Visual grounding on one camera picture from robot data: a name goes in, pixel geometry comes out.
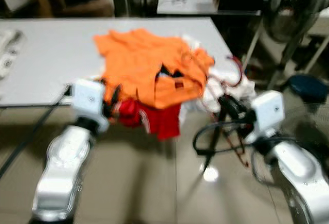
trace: table leg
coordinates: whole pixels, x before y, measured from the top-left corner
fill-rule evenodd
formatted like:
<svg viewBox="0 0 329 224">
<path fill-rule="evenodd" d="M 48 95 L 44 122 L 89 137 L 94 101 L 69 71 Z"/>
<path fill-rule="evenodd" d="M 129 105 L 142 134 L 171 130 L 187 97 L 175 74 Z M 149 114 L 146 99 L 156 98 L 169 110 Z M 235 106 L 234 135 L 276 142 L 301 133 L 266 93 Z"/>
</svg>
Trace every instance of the table leg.
<svg viewBox="0 0 329 224">
<path fill-rule="evenodd" d="M 221 109 L 221 111 L 218 115 L 217 121 L 225 121 L 225 118 L 226 118 L 226 111 Z M 215 131 L 214 131 L 214 134 L 212 136 L 210 145 L 209 145 L 209 150 L 213 151 L 213 150 L 216 149 L 216 146 L 217 146 L 217 143 L 218 143 L 218 140 L 220 138 L 221 133 L 222 133 L 222 128 L 221 127 L 216 127 Z M 203 173 L 205 172 L 205 170 L 209 166 L 209 164 L 211 162 L 211 159 L 213 158 L 214 155 L 215 155 L 215 153 L 206 155 L 206 161 L 204 163 Z"/>
<path fill-rule="evenodd" d="M 306 66 L 304 73 L 308 73 L 312 69 L 312 67 L 314 66 L 314 64 L 316 63 L 316 61 L 318 60 L 319 56 L 324 51 L 324 49 L 326 48 L 328 43 L 329 43 L 329 36 L 327 36 L 323 40 L 321 46 L 318 48 L 318 50 L 316 51 L 316 53 L 314 54 L 314 56 L 312 57 L 312 59 L 310 60 L 308 65 Z"/>
</svg>

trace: clothing pile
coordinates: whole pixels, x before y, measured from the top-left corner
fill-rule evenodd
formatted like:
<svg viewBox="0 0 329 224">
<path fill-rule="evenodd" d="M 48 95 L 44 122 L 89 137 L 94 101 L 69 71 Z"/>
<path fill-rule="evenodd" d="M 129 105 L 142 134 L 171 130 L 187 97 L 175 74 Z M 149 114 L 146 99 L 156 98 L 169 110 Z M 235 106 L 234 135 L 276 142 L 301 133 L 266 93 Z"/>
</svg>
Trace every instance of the clothing pile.
<svg viewBox="0 0 329 224">
<path fill-rule="evenodd" d="M 148 133 L 166 139 L 179 135 L 180 122 L 190 110 L 206 110 L 201 103 L 209 105 L 212 112 L 219 111 L 220 107 L 212 102 L 216 103 L 224 91 L 210 82 L 208 75 L 211 72 L 221 76 L 213 67 L 214 59 L 196 40 L 188 36 L 156 36 L 145 29 L 126 33 L 111 30 L 94 39 L 105 57 L 104 100 L 110 102 L 120 86 L 113 117 L 123 125 L 143 125 Z M 217 97 L 208 96 L 208 84 Z M 238 92 L 240 98 L 246 93 L 252 95 L 253 88 L 254 84 L 243 76 L 232 92 Z"/>
</svg>

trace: white table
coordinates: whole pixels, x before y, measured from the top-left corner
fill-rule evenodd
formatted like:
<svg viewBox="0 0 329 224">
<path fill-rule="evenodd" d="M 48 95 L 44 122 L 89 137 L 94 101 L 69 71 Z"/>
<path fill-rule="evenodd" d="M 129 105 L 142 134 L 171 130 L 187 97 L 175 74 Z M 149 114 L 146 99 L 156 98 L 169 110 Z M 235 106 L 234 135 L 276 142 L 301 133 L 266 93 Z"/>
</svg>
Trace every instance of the white table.
<svg viewBox="0 0 329 224">
<path fill-rule="evenodd" d="M 187 34 L 202 43 L 221 70 L 231 67 L 225 60 L 231 52 L 210 18 L 1 20 L 0 28 L 18 29 L 27 40 L 11 72 L 0 81 L 0 107 L 52 104 L 65 84 L 100 74 L 104 59 L 94 35 L 139 27 L 161 36 Z"/>
<path fill-rule="evenodd" d="M 159 14 L 216 14 L 212 0 L 159 0 Z"/>
</svg>

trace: black cable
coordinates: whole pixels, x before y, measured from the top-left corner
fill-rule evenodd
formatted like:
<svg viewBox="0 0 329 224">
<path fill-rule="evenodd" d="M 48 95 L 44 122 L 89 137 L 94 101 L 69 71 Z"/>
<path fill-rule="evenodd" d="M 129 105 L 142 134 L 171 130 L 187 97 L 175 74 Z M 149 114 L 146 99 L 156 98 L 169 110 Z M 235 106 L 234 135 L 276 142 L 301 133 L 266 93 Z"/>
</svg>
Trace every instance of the black cable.
<svg viewBox="0 0 329 224">
<path fill-rule="evenodd" d="M 10 167 L 10 165 L 14 162 L 16 157 L 20 154 L 20 152 L 26 147 L 27 144 L 29 144 L 33 140 L 34 134 L 38 131 L 40 127 L 42 127 L 44 122 L 48 119 L 49 115 L 54 111 L 54 109 L 57 106 L 60 105 L 61 101 L 65 96 L 70 95 L 70 92 L 71 92 L 71 87 L 69 86 L 68 89 L 65 91 L 65 93 L 63 93 L 63 95 L 61 95 L 60 98 L 52 106 L 50 106 L 49 110 L 41 116 L 41 118 L 33 127 L 32 132 L 29 134 L 29 136 L 25 140 L 23 140 L 11 153 L 11 155 L 8 157 L 8 159 L 0 169 L 0 180 L 5 174 L 5 172 L 8 170 L 8 168 Z"/>
<path fill-rule="evenodd" d="M 263 185 L 271 186 L 271 187 L 279 187 L 277 184 L 274 182 L 267 181 L 265 178 L 263 179 L 261 176 L 259 176 L 257 169 L 256 169 L 256 162 L 255 162 L 255 155 L 256 155 L 256 150 L 253 150 L 251 152 L 250 156 L 250 161 L 251 161 L 251 170 L 252 170 L 252 175 L 253 177 Z"/>
<path fill-rule="evenodd" d="M 209 155 L 209 154 L 221 154 L 221 153 L 227 153 L 227 152 L 231 152 L 231 151 L 236 151 L 239 148 L 242 148 L 241 145 L 232 147 L 232 148 L 227 148 L 224 150 L 209 150 L 209 149 L 202 149 L 202 148 L 197 148 L 196 147 L 196 142 L 198 140 L 198 138 L 205 133 L 208 130 L 212 130 L 215 129 L 216 127 L 223 127 L 223 126 L 229 126 L 229 125 L 236 125 L 236 124 L 246 124 L 245 121 L 241 121 L 241 120 L 235 120 L 232 122 L 216 122 L 216 123 L 212 123 L 209 125 L 204 126 L 203 128 L 201 128 L 197 134 L 194 136 L 193 139 L 193 148 L 196 151 L 196 153 L 200 156 L 202 155 Z M 258 144 L 260 143 L 268 143 L 268 142 L 281 142 L 281 141 L 292 141 L 292 142 L 296 142 L 296 138 L 294 137 L 269 137 L 269 138 L 262 138 L 260 140 L 260 142 L 258 142 Z M 248 144 L 244 144 L 244 147 L 250 147 L 250 146 L 254 146 L 254 143 L 248 143 Z"/>
</svg>

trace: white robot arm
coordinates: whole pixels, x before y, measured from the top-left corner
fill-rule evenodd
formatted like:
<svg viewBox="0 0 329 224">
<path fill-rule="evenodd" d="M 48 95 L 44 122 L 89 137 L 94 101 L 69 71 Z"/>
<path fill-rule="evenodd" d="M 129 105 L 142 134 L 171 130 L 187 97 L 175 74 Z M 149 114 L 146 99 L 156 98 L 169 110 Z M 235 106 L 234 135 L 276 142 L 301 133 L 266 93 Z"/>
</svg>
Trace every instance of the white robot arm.
<svg viewBox="0 0 329 224">
<path fill-rule="evenodd" d="M 95 137 L 108 128 L 104 92 L 100 82 L 78 80 L 72 86 L 76 121 L 48 147 L 46 166 L 33 199 L 35 223 L 67 223 L 73 219 Z"/>
<path fill-rule="evenodd" d="M 284 119 L 281 93 L 268 91 L 253 100 L 251 108 L 257 120 L 254 131 L 245 141 L 254 143 L 254 148 L 270 165 L 274 182 L 284 193 L 294 223 L 328 224 L 329 184 L 316 157 L 291 141 L 274 142 L 273 139 L 272 143 L 262 143 L 264 137 L 279 136 L 276 128 Z"/>
<path fill-rule="evenodd" d="M 207 130 L 226 124 L 239 125 L 237 133 L 244 138 L 245 146 L 252 146 L 269 165 L 274 184 L 284 193 L 294 223 L 328 224 L 329 183 L 321 163 L 309 151 L 298 146 L 295 139 L 283 137 L 278 132 L 284 120 L 282 94 L 267 91 L 248 103 L 249 107 L 231 96 L 223 96 L 219 102 L 233 121 L 218 122 L 202 128 L 193 141 L 197 154 L 214 155 L 237 151 L 241 146 L 212 151 L 198 148 L 196 142 Z"/>
</svg>

